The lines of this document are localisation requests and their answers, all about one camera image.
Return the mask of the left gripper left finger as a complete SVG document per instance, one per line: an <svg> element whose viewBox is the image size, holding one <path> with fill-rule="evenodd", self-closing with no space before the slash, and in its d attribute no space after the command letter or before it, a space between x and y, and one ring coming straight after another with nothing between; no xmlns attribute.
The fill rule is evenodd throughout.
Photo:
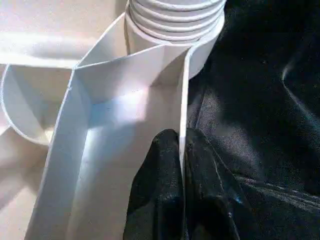
<svg viewBox="0 0 320 240"><path fill-rule="evenodd" d="M183 218L178 134L165 129L153 138L132 181L123 239L179 240Z"/></svg>

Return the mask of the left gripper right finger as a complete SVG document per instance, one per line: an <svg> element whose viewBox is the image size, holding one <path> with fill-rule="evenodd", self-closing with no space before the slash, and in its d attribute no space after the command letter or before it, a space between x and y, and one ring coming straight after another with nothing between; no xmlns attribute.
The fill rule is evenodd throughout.
<svg viewBox="0 0 320 240"><path fill-rule="evenodd" d="M185 137L185 214L190 240L260 240L261 231L235 176L205 135Z"/></svg>

